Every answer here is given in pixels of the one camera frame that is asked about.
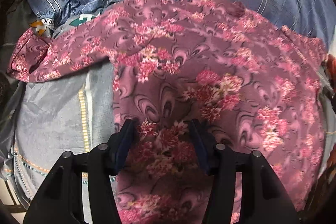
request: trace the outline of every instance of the pink floral shirt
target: pink floral shirt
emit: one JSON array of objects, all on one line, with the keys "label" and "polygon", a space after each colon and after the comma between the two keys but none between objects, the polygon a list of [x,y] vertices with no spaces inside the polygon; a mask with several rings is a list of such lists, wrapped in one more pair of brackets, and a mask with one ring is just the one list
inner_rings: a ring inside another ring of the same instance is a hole
[{"label": "pink floral shirt", "polygon": [[[218,142],[258,149],[296,208],[316,178],[324,132],[318,38],[273,26],[228,0],[125,0],[57,39],[28,30],[8,73],[41,82],[105,58],[114,65],[114,123],[138,120],[117,176],[123,224],[201,223],[212,178],[198,168],[188,121],[208,120]],[[238,220],[241,177],[232,222]]]}]

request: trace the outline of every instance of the silver bolt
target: silver bolt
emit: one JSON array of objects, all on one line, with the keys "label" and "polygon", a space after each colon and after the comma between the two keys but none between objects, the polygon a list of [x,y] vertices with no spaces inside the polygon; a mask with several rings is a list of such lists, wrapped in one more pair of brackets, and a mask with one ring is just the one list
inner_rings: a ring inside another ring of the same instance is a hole
[{"label": "silver bolt", "polygon": [[253,154],[253,156],[255,156],[255,157],[257,157],[257,158],[259,158],[259,157],[261,156],[261,152],[258,151],[258,150],[254,150],[254,151],[252,152],[252,154]]},{"label": "silver bolt", "polygon": [[63,154],[62,154],[63,158],[69,158],[71,156],[71,151],[65,151]]},{"label": "silver bolt", "polygon": [[99,150],[106,150],[107,147],[108,147],[107,143],[101,143],[100,145],[98,145]]},{"label": "silver bolt", "polygon": [[224,150],[224,149],[225,149],[225,145],[222,144],[222,143],[218,143],[218,144],[216,144],[216,148],[217,148],[218,150]]}]

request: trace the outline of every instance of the teal dashed stripe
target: teal dashed stripe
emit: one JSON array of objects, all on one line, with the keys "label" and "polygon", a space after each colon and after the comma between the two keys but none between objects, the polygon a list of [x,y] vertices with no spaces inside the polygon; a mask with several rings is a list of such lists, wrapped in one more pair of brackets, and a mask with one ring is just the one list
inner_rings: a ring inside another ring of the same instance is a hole
[{"label": "teal dashed stripe", "polygon": [[[31,167],[30,165],[28,165],[28,164],[27,164],[26,162],[24,162],[23,160],[21,160],[21,163],[23,164],[23,166],[25,166],[25,167],[27,167],[28,169],[30,169],[30,170],[32,170],[32,171],[38,173],[39,175],[41,175],[41,176],[43,176],[43,177],[46,177],[46,176],[47,176],[46,173],[43,173],[43,172],[41,172],[41,171],[39,171],[39,170],[37,170],[37,169]],[[115,180],[116,180],[115,177],[110,178],[110,182],[114,182]],[[87,179],[82,180],[82,184],[88,184]]]}]

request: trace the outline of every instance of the pink clothing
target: pink clothing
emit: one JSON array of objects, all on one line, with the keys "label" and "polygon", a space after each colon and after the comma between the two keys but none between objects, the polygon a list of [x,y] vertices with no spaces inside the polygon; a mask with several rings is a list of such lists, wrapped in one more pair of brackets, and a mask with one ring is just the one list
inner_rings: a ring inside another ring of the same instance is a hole
[{"label": "pink clothing", "polygon": [[[187,122],[208,120],[218,142],[258,149],[296,208],[323,152],[318,38],[276,28],[228,0],[125,0],[57,39],[28,30],[8,73],[42,82],[109,58],[114,122],[138,120],[138,140],[117,176],[123,224],[201,223],[212,178],[198,168]],[[238,220],[237,176],[232,222]]]}]

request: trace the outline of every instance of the metal screw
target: metal screw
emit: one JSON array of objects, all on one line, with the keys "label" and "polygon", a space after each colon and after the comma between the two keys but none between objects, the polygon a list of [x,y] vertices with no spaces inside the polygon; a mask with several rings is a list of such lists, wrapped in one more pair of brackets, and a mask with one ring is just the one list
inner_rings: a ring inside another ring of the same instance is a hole
[{"label": "metal screw", "polygon": [[217,148],[218,150],[224,150],[224,149],[225,149],[225,145],[222,144],[222,143],[218,143],[218,144],[216,144],[216,148]]},{"label": "metal screw", "polygon": [[259,158],[259,157],[261,156],[261,152],[258,151],[258,150],[254,150],[254,151],[252,152],[252,154],[253,154],[253,156],[255,156],[255,157],[257,157],[257,158]]},{"label": "metal screw", "polygon": [[65,151],[63,154],[62,154],[63,158],[69,158],[71,156],[71,151]]},{"label": "metal screw", "polygon": [[101,143],[100,145],[98,145],[99,150],[106,150],[107,148],[108,148],[107,143]]}]

